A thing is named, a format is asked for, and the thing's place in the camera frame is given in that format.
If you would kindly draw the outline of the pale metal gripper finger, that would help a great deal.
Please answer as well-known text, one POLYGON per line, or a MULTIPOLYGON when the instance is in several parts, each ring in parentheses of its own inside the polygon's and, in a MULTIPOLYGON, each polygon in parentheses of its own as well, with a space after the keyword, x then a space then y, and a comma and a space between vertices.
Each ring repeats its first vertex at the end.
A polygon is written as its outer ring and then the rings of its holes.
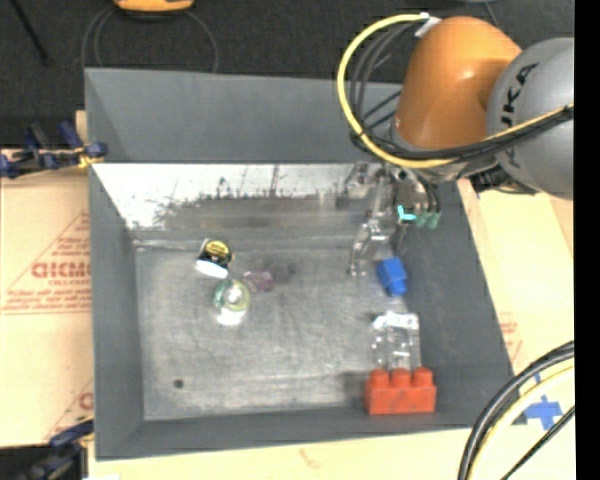
POLYGON ((380 220, 380 229, 385 239, 379 246, 379 260, 385 260, 394 257, 401 247, 406 224, 397 218, 386 217, 380 220))
POLYGON ((352 276, 366 274, 366 265, 371 261, 381 244, 381 227, 377 220, 362 223, 355 235, 351 249, 349 273, 352 276))

